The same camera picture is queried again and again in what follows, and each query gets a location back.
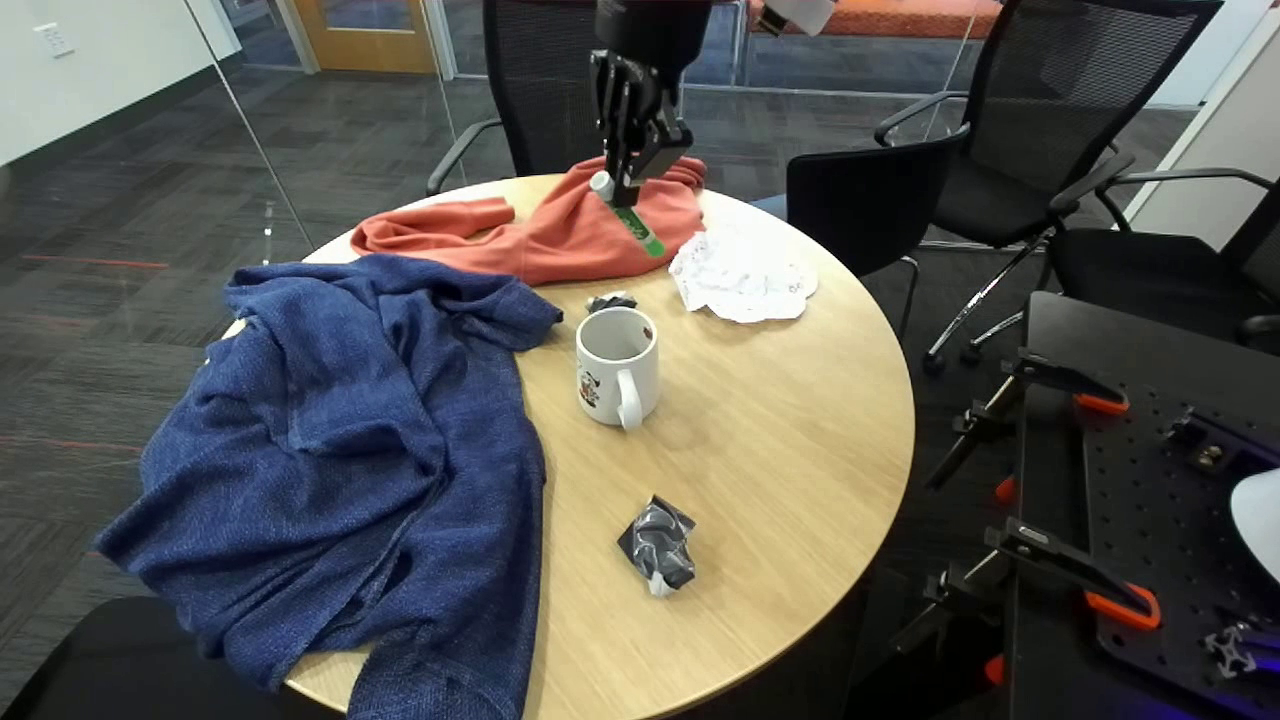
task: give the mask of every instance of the blue cloth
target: blue cloth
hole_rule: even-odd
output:
[[[559,308],[423,258],[230,275],[208,348],[100,551],[262,687],[375,643],[353,717],[518,717],[542,460],[512,351]]]

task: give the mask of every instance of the office chair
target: office chair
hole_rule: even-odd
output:
[[[92,607],[7,702],[2,720],[336,720],[303,696],[262,696],[195,651],[152,594]]]
[[[597,0],[482,0],[482,71],[497,119],[467,122],[426,177],[441,190],[486,127],[502,127],[512,171],[564,171],[598,154],[589,51]]]
[[[1135,180],[1236,177],[1265,186],[1255,210],[1214,250],[1200,235],[1062,232],[1048,243],[1058,287],[1074,300],[1280,351],[1280,180],[1247,171],[1142,171]]]
[[[1214,9],[1221,0],[1003,0],[964,99],[969,145],[946,167],[931,223],[1014,250],[928,344],[928,372],[1003,275],[1051,243],[1091,186],[1132,163],[1108,145]],[[890,145],[904,119],[939,99],[946,94],[887,114],[876,138]]]
[[[897,327],[913,319],[921,284],[914,243],[928,232],[946,159],[964,130],[897,145],[811,152],[789,159],[789,223],[823,243],[848,271],[867,275],[897,258],[909,265],[909,297]]]

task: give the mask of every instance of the white wall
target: white wall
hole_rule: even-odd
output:
[[[1200,106],[1268,9],[1271,0],[1222,0],[1187,55],[1158,83],[1150,106]]]
[[[1158,167],[1247,167],[1268,180],[1280,177],[1280,9],[1265,15]],[[1221,249],[1255,201],[1259,190],[1241,180],[1180,180],[1149,184],[1126,204],[1126,214],[1142,232],[1187,232]]]
[[[192,0],[220,55],[240,38],[217,0]],[[73,55],[53,58],[34,23]],[[208,69],[185,0],[0,0],[0,163]]]

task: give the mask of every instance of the ceramic mug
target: ceramic mug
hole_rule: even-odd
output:
[[[654,327],[642,311],[589,311],[575,327],[575,400],[598,422],[642,422],[654,407]]]

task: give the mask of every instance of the round wooden table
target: round wooden table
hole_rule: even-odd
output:
[[[555,177],[476,184],[532,210]],[[863,575],[913,471],[914,403],[878,305],[783,218],[704,190],[712,232],[790,240],[819,287],[790,323],[688,317],[667,271],[541,287],[564,323],[518,354],[549,462],[542,584],[523,717],[658,717],[739,683]],[[349,235],[309,258],[353,258]],[[665,400],[639,430],[589,418],[573,327],[589,297],[629,293],[658,327]],[[665,495],[697,521],[697,580],[642,590],[617,535]],[[366,651],[303,656],[286,683],[349,709]]]

